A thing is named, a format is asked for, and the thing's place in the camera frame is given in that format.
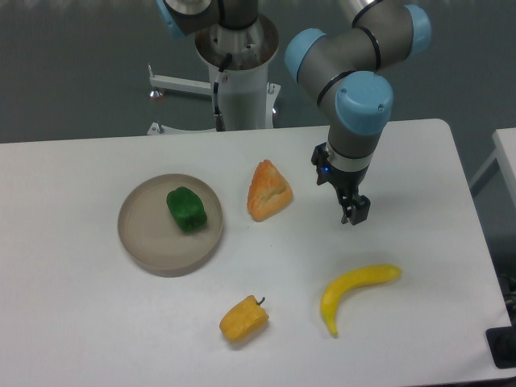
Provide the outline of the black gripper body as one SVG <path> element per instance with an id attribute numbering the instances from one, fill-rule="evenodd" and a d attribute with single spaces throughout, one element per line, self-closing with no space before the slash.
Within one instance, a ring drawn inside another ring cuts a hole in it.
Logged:
<path id="1" fill-rule="evenodd" d="M 317 184 L 331 184 L 339 204 L 345 210 L 369 208 L 368 198 L 359 194 L 359 185 L 365 177 L 368 166 L 358 171 L 345 171 L 343 167 L 336 165 L 336 161 L 330 161 L 330 151 L 327 146 L 328 144 L 316 146 L 311 157 L 311 163 L 318 174 Z"/>

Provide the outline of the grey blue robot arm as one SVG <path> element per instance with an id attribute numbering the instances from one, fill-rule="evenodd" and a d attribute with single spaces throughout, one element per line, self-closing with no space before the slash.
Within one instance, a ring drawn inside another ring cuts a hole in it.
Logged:
<path id="1" fill-rule="evenodd" d="M 159 1 L 170 35 L 194 35 L 210 74 L 217 131 L 265 125 L 268 65 L 279 35 L 256 1 Z M 328 36 L 299 32 L 285 50 L 291 77 L 313 98 L 330 123 L 327 141 L 311 162 L 319 184 L 335 189 L 344 223 L 368 217 L 370 201 L 360 183 L 391 117 L 393 90 L 380 71 L 424 51 L 431 22 L 415 5 L 395 1 L 346 1 L 349 31 Z"/>

